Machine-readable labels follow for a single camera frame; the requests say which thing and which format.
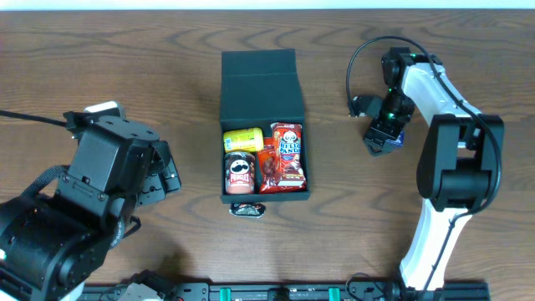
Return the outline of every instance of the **white backdrop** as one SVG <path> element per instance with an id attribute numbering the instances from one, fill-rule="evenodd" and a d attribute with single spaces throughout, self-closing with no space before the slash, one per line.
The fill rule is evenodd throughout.
<path id="1" fill-rule="evenodd" d="M 535 8 L 535 0 L 0 0 L 0 10 Z"/>

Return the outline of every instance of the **black box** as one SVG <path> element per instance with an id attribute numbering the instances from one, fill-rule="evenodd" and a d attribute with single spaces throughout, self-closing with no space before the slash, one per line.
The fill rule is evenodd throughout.
<path id="1" fill-rule="evenodd" d="M 301 166 L 307 182 L 306 126 L 303 96 L 295 50 L 232 51 L 222 53 L 221 110 L 219 121 L 222 135 L 228 130 L 259 127 L 264 137 L 273 136 L 271 124 L 288 122 L 303 126 L 301 133 Z M 258 194 L 262 185 L 258 158 L 255 166 L 255 193 L 229 195 L 225 193 L 225 150 L 221 136 L 222 195 L 224 204 L 243 202 L 306 201 L 310 190 L 276 194 Z"/>

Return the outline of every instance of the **open box lid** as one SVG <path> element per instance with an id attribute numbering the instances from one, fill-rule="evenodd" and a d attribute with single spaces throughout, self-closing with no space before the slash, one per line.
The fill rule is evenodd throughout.
<path id="1" fill-rule="evenodd" d="M 294 49 L 222 53 L 220 121 L 304 120 Z"/>

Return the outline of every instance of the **wooden table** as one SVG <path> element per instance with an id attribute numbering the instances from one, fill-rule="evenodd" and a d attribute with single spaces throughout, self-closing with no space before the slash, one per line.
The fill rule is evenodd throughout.
<path id="1" fill-rule="evenodd" d="M 420 215 L 415 170 L 427 133 L 416 113 L 405 147 L 371 157 L 369 119 L 350 119 L 347 63 L 365 40 L 414 38 L 444 62 L 471 104 L 506 122 L 495 203 L 466 226 L 447 279 L 484 279 L 495 300 L 535 299 L 535 15 L 533 11 L 0 13 L 0 109 L 61 119 L 110 99 L 153 126 L 173 150 L 184 189 L 138 211 L 143 227 L 109 253 L 90 282 L 143 269 L 214 282 L 389 277 Z M 357 59 L 352 89 L 385 93 L 380 56 Z M 313 194 L 236 218 L 219 200 L 221 51 L 295 48 L 307 110 Z M 0 196 L 68 164 L 66 130 L 1 118 Z"/>

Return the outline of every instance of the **green connector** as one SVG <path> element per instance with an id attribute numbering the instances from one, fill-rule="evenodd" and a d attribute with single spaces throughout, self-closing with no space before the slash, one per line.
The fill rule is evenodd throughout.
<path id="1" fill-rule="evenodd" d="M 340 288 L 329 288 L 329 301 L 340 301 Z"/>
<path id="2" fill-rule="evenodd" d="M 231 289 L 222 288 L 219 290 L 219 301 L 231 301 Z"/>

